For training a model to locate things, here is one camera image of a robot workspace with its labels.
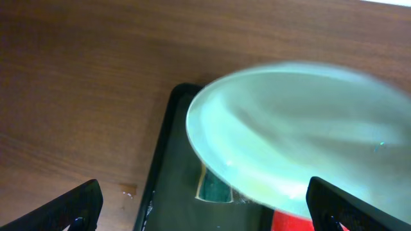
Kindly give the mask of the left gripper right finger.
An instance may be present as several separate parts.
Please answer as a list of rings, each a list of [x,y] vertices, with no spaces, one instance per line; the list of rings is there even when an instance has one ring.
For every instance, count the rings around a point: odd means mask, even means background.
[[[310,179],[306,203],[315,231],[410,231],[408,223],[317,176]]]

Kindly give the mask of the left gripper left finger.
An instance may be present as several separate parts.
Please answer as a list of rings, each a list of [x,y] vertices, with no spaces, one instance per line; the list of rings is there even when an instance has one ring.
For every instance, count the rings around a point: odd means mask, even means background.
[[[103,205],[96,179],[89,180],[1,227],[1,231],[95,231]]]

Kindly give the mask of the light green plate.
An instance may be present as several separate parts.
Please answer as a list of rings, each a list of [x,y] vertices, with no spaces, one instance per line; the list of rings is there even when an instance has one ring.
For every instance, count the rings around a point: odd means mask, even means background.
[[[238,71],[194,97],[186,131],[215,175],[267,207],[308,217],[317,176],[410,221],[410,94],[371,75],[316,62]]]

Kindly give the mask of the green and yellow sponge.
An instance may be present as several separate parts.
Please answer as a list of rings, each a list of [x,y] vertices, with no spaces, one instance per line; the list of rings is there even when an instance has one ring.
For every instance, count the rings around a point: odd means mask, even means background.
[[[208,203],[232,203],[232,188],[202,164],[195,198]]]

